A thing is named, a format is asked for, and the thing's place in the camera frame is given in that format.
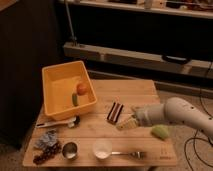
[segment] small metal cup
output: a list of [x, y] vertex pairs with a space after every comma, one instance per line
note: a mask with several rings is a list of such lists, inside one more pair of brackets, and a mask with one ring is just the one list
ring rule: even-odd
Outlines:
[[66, 159], [74, 160], [77, 157], [78, 147], [74, 142], [69, 142], [63, 146], [62, 154]]

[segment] wooden table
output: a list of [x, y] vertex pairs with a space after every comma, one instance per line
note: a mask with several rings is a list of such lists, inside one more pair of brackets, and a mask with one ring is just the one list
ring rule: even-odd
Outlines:
[[[114, 101], [124, 105], [119, 121], [132, 114], [131, 107], [159, 103], [153, 81], [151, 80], [92, 80], [98, 103], [93, 112], [80, 116], [78, 127], [69, 129], [58, 127], [58, 138], [62, 144], [73, 141], [78, 145], [78, 157], [68, 161], [58, 154], [48, 160], [43, 167], [93, 167], [93, 166], [174, 166], [177, 157], [171, 139], [159, 140], [150, 134], [150, 128], [136, 128], [120, 132], [106, 121]], [[37, 123], [48, 121], [43, 112]], [[24, 166], [36, 166], [33, 158], [41, 151], [33, 148], [34, 142], [47, 128], [34, 129], [23, 159]], [[97, 160], [92, 152], [92, 145], [98, 138], [107, 138], [113, 144], [113, 151], [146, 151], [144, 159], [137, 160], [129, 156], [110, 156]]]

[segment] yellow object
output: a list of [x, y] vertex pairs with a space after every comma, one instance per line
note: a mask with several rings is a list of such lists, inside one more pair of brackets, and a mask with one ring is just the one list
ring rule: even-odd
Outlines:
[[166, 126], [164, 125], [156, 125], [152, 127], [151, 130], [152, 135], [156, 136], [157, 138], [160, 138], [162, 140], [165, 140], [169, 137], [169, 131]]
[[[91, 112], [97, 98], [83, 61], [44, 67], [42, 69], [44, 112], [54, 120], [70, 118]], [[74, 106], [72, 95], [77, 84], [84, 82], [87, 93], [78, 96], [78, 106]]]

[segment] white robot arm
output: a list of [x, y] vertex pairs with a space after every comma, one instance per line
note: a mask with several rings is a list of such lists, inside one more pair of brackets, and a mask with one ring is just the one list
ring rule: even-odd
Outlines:
[[156, 124], [186, 125], [213, 139], [213, 118], [178, 97], [170, 98], [164, 104], [138, 108], [132, 118], [119, 123], [117, 129], [124, 130]]

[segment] cable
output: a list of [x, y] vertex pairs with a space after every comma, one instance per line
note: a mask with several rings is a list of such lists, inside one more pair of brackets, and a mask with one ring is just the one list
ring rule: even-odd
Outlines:
[[188, 163], [190, 169], [191, 169], [192, 171], [194, 171], [194, 169], [193, 169], [193, 167], [192, 167], [192, 165], [191, 165], [191, 163], [190, 163], [190, 161], [189, 161], [189, 159], [188, 159], [188, 156], [187, 156], [187, 144], [188, 144], [191, 140], [200, 140], [200, 141], [207, 142], [207, 143], [208, 143], [208, 140], [205, 140], [205, 139], [199, 138], [199, 137], [196, 137], [196, 138], [192, 137], [192, 138], [189, 138], [188, 140], [186, 140], [186, 142], [185, 142], [185, 144], [184, 144], [184, 154], [185, 154], [185, 157], [186, 157], [186, 161], [187, 161], [187, 163]]
[[[213, 61], [210, 62], [210, 65], [209, 65], [208, 69], [207, 69], [206, 72], [204, 73], [204, 76], [203, 76], [203, 84], [205, 83], [205, 80], [206, 80], [206, 78], [207, 78], [207, 76], [208, 76], [208, 74], [209, 74], [209, 71], [210, 71], [210, 69], [212, 68], [212, 64], [213, 64]], [[203, 100], [202, 100], [202, 88], [201, 88], [201, 87], [200, 87], [200, 91], [199, 91], [199, 100], [200, 100], [200, 104], [201, 104], [203, 110], [206, 112], [206, 114], [209, 115], [210, 117], [212, 117], [212, 115], [209, 113], [209, 111], [206, 109], [206, 107], [205, 107], [205, 105], [204, 105], [204, 103], [203, 103]], [[198, 137], [197, 137], [197, 134], [198, 134], [198, 130], [196, 130], [196, 132], [195, 132], [195, 134], [194, 134], [194, 137], [189, 138], [188, 140], [185, 141], [185, 144], [184, 144], [184, 154], [185, 154], [186, 161], [187, 161], [187, 163], [188, 163], [190, 169], [191, 169], [192, 171], [194, 171], [194, 169], [193, 169], [193, 167], [192, 167], [192, 165], [191, 165], [191, 163], [190, 163], [190, 161], [189, 161], [189, 159], [188, 159], [188, 156], [187, 156], [187, 144], [188, 144], [191, 140], [193, 140], [193, 149], [194, 149], [194, 152], [195, 152], [197, 158], [198, 158], [203, 164], [205, 164], [206, 166], [212, 167], [212, 168], [213, 168], [213, 165], [208, 164], [206, 161], [204, 161], [204, 160], [200, 157], [200, 155], [198, 154], [198, 152], [197, 152], [197, 150], [196, 150], [195, 141], [196, 141], [196, 140], [202, 140], [202, 141], [207, 142], [208, 144], [210, 144], [211, 147], [213, 147], [213, 143], [211, 142], [210, 138], [208, 138], [208, 140], [205, 140], [205, 139], [203, 139], [203, 138], [198, 138]]]

